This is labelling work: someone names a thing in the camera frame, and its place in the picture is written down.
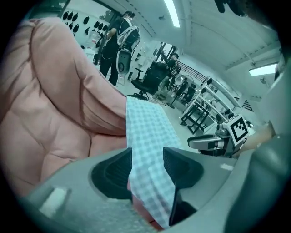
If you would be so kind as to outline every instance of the black pants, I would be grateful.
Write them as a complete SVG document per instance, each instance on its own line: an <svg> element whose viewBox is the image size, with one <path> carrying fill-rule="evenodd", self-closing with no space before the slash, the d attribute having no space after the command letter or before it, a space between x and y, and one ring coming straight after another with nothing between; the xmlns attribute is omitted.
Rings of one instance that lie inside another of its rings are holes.
<svg viewBox="0 0 291 233"><path fill-rule="evenodd" d="M116 68L116 59L117 54L113 55L110 59L104 59L101 57L101 66L100 66L100 72L106 77L109 68L111 67L111 75L109 78L109 82L112 83L112 85L116 86L117 80L118 80L118 71Z"/></svg>

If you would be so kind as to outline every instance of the pink upholstered chair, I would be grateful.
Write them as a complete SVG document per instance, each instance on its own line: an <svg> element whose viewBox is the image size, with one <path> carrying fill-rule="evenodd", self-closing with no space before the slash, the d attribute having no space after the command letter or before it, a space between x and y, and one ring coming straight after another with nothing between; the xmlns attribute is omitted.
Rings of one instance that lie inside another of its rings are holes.
<svg viewBox="0 0 291 233"><path fill-rule="evenodd" d="M126 97L59 18L22 22L0 68L1 169L19 195L65 164L126 147Z"/></svg>

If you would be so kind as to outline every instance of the ceiling light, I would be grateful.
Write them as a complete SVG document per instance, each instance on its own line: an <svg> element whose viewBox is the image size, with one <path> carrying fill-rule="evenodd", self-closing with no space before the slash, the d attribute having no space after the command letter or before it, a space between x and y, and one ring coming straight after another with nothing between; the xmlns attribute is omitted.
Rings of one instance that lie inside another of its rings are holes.
<svg viewBox="0 0 291 233"><path fill-rule="evenodd" d="M164 1L170 13L171 19L173 21L173 25L175 27L180 27L178 15L177 15L173 0L164 0Z"/></svg>
<svg viewBox="0 0 291 233"><path fill-rule="evenodd" d="M277 63L249 70L252 76L274 74Z"/></svg>

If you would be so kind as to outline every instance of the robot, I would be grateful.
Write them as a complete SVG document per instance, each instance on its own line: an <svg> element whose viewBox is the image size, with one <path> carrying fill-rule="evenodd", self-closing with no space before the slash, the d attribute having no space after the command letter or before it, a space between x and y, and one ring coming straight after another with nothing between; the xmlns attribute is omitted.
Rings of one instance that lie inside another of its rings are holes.
<svg viewBox="0 0 291 233"><path fill-rule="evenodd" d="M242 115L235 115L216 126L215 134L206 134L188 139L188 146L202 154L230 158L239 151L249 135Z"/></svg>

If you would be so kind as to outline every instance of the blue checkered fabric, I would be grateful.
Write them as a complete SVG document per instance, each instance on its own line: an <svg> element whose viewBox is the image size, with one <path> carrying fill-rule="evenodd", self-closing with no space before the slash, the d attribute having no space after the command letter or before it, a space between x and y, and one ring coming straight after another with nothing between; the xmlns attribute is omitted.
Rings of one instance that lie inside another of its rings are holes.
<svg viewBox="0 0 291 233"><path fill-rule="evenodd" d="M127 97L127 146L132 148L132 194L164 229L174 202L175 185L164 168L163 148L182 148L162 107Z"/></svg>

